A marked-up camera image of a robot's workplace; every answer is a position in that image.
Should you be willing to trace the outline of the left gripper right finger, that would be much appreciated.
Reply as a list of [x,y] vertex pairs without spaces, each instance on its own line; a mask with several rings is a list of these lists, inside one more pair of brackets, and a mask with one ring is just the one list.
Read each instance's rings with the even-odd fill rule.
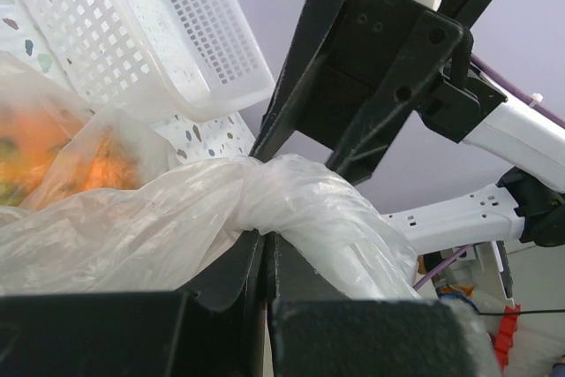
[[352,300],[281,236],[267,235],[267,320],[277,376],[498,376],[470,307]]

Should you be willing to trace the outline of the clear printed plastic bag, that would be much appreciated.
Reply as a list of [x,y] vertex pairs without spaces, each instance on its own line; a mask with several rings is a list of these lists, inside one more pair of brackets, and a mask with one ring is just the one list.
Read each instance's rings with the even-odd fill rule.
[[106,123],[140,131],[151,171],[136,190],[98,189],[43,210],[1,210],[4,295],[174,290],[244,230],[283,236],[342,294],[411,299],[416,254],[350,183],[298,155],[177,166],[171,145],[118,109],[70,144],[87,154]]

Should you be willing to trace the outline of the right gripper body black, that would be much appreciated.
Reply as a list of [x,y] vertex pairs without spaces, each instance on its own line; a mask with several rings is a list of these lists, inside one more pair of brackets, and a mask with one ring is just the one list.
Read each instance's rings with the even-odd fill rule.
[[462,141],[506,101],[471,61],[471,28],[491,2],[442,0],[434,11],[414,0],[346,0],[324,44],[324,62],[296,132],[334,151],[362,104],[376,92],[421,12],[432,11],[468,33],[411,114],[440,135]]

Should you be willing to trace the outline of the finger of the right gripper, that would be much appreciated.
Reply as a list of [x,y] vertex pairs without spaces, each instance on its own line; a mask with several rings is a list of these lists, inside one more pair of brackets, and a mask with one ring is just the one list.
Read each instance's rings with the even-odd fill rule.
[[352,185],[370,179],[467,33],[468,29],[453,19],[421,12],[376,92],[362,104],[339,139],[327,168]]
[[324,44],[345,1],[305,0],[251,157],[270,160],[297,130],[324,62]]

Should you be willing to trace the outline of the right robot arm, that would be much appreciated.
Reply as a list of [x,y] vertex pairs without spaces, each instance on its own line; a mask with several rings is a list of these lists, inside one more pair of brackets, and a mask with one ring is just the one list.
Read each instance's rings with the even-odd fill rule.
[[355,185],[425,251],[564,242],[564,131],[482,64],[493,0],[245,0],[279,71],[252,155]]

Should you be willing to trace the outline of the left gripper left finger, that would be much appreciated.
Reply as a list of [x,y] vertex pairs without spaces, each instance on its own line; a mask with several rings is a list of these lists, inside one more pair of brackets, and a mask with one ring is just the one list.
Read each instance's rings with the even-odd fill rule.
[[180,288],[8,296],[4,376],[260,376],[265,314],[255,231]]

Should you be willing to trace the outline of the orange fake pineapple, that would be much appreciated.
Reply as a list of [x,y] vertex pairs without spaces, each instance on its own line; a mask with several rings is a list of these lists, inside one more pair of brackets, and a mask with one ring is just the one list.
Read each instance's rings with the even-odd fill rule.
[[79,192],[140,186],[138,161],[108,124],[63,107],[1,106],[1,204],[41,209]]

